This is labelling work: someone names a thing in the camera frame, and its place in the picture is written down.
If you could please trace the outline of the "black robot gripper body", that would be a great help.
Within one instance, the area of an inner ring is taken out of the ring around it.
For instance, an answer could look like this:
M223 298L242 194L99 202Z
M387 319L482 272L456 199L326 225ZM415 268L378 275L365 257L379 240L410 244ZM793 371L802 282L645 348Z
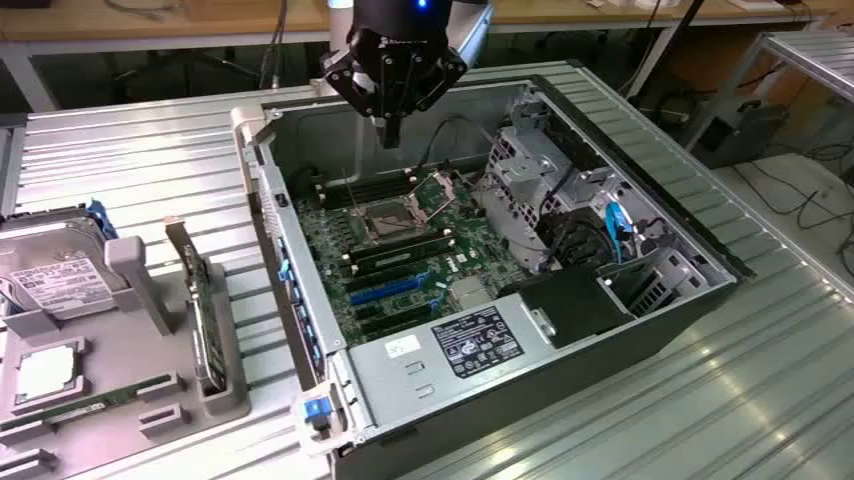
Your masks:
M350 33L350 51L365 72L395 96L403 84L410 54L444 50L450 1L357 1Z

